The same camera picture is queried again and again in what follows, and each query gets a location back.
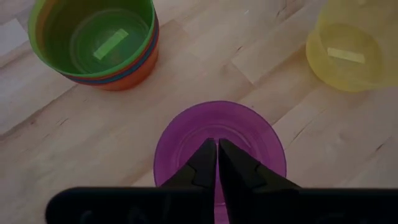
wooden floor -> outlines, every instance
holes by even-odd
[[[305,41],[324,2],[154,0],[155,71],[107,92],[34,55],[25,32],[34,0],[0,0],[0,223],[44,223],[50,197],[77,185],[153,185],[164,128],[210,100],[268,120],[301,186],[398,187],[398,89],[345,93],[308,66]]]

stacked bowls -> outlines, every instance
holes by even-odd
[[[153,70],[159,22],[151,0],[39,0],[29,39],[37,56],[64,77],[125,90]]]

purple plastic cup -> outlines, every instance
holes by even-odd
[[[271,125],[248,107],[228,101],[212,101],[181,112],[163,132],[155,152],[156,186],[173,176],[207,138],[226,138],[269,169],[286,177],[284,150]],[[218,164],[215,223],[229,223],[218,178]]]

